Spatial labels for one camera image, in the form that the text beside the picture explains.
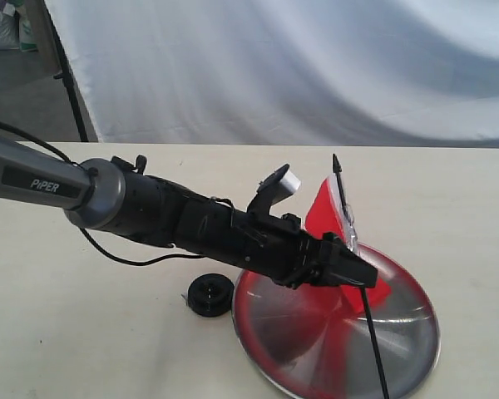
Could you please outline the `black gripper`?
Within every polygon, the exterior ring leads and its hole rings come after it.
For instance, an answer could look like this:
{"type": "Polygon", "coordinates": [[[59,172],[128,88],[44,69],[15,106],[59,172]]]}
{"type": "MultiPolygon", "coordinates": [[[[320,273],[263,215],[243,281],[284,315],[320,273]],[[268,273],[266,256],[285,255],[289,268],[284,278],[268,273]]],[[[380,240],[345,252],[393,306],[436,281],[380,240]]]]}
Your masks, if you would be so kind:
{"type": "Polygon", "coordinates": [[[293,214],[278,218],[248,213],[247,221],[236,225],[246,239],[237,266],[292,289],[305,283],[319,286],[321,282],[326,287],[375,287],[377,269],[334,233],[322,237],[321,263],[321,241],[300,224],[300,218],[293,214]]]}

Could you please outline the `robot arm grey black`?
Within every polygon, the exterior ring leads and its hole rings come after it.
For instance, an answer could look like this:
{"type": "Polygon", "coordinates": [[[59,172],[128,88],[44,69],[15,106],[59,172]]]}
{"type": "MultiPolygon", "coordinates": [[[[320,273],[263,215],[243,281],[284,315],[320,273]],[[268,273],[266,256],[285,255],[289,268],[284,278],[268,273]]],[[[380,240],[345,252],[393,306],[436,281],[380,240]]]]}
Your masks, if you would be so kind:
{"type": "Polygon", "coordinates": [[[60,208],[84,234],[115,234],[168,249],[170,258],[213,259],[297,288],[372,288],[377,269],[336,234],[315,238],[294,214],[273,216],[298,181],[287,165],[259,184],[246,210],[146,175],[146,158],[75,163],[0,137],[0,198],[60,208]]]}

